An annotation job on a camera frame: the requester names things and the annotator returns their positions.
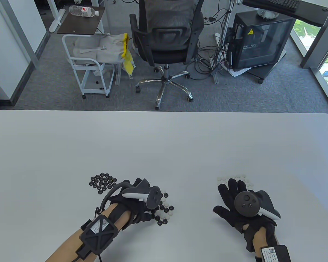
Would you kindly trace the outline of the person's left hand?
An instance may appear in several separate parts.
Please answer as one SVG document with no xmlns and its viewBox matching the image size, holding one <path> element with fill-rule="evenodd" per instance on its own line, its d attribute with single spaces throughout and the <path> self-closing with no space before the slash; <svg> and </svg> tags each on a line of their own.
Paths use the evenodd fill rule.
<svg viewBox="0 0 328 262">
<path fill-rule="evenodd" d="M 110 197 L 110 204 L 117 204 L 115 209 L 111 212 L 108 218 L 117 221 L 124 212 L 130 212 L 130 218 L 127 223 L 122 227 L 125 230 L 131 224 L 138 224 L 139 222 L 149 222 L 152 220 L 151 211 L 144 201 L 138 199 L 125 198 L 121 195 Z"/>
</svg>

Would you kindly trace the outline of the person's right hand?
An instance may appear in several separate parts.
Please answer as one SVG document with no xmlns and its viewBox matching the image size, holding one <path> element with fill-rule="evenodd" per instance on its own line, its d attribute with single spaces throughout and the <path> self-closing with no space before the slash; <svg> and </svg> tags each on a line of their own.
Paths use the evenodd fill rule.
<svg viewBox="0 0 328 262">
<path fill-rule="evenodd" d="M 261 260 L 261 248 L 278 245 L 274 232 L 277 224 L 264 215 L 248 218 L 237 212 L 234 205 L 235 197 L 246 190 L 244 181 L 232 178 L 229 179 L 228 186 L 220 184 L 218 191 L 227 208 L 215 206 L 213 212 L 243 234 L 247 243 L 246 249 L 255 253 L 256 260 Z"/>
</svg>

